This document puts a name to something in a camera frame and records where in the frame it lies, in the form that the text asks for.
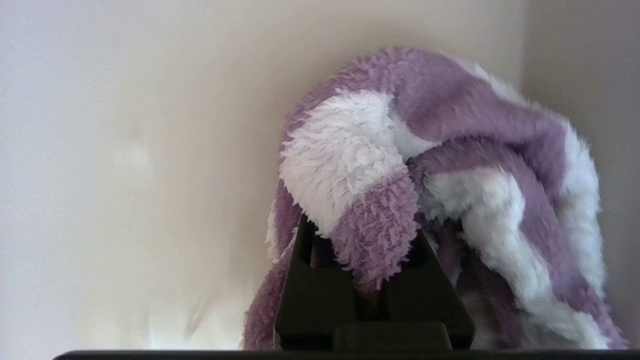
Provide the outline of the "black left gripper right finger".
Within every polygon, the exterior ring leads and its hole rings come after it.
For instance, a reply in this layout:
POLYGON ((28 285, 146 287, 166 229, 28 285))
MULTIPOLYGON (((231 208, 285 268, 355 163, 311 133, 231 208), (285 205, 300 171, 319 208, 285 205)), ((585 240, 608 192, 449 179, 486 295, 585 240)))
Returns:
POLYGON ((392 322, 441 325, 453 350, 469 350, 476 327, 423 231, 410 243, 400 272, 385 284, 392 322))

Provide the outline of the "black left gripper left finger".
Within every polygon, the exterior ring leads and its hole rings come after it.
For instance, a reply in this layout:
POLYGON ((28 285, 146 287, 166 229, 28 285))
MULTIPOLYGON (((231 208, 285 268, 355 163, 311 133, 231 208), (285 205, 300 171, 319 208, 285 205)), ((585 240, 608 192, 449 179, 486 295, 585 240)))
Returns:
POLYGON ((273 326, 275 349, 331 351, 336 330, 356 319, 350 272, 336 261, 331 241, 301 215, 273 326))

